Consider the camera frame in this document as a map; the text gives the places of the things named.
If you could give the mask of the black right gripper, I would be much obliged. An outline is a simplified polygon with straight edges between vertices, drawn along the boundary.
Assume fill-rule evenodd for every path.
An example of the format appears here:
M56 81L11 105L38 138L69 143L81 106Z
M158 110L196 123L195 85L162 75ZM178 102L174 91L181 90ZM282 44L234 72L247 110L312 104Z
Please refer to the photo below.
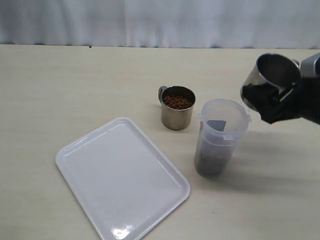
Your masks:
M241 98L269 124L303 118L320 123L320 77L303 78L292 91L278 101L279 89L269 84L242 86Z

